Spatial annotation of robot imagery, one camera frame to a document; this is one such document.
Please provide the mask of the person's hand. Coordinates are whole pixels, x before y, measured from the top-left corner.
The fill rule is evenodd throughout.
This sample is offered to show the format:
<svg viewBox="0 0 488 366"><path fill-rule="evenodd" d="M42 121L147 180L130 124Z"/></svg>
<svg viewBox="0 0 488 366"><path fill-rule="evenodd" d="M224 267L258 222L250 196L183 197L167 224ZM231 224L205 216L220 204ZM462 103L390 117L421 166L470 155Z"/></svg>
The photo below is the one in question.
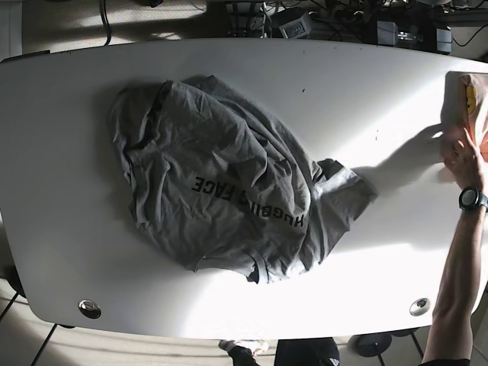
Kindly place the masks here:
<svg viewBox="0 0 488 366"><path fill-rule="evenodd" d="M461 190L487 193L487 163L464 127L454 126L443 137L441 157Z"/></svg>

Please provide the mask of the person's bare forearm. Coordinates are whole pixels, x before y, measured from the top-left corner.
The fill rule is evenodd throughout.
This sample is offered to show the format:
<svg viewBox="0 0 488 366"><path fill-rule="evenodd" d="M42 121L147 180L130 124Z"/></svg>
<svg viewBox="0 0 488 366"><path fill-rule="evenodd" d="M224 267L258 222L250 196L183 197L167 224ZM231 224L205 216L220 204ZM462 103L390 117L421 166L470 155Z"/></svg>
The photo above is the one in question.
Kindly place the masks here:
<svg viewBox="0 0 488 366"><path fill-rule="evenodd" d="M480 289L481 241L486 208L464 211L445 261L423 365L468 365L473 347L470 323Z"/></svg>

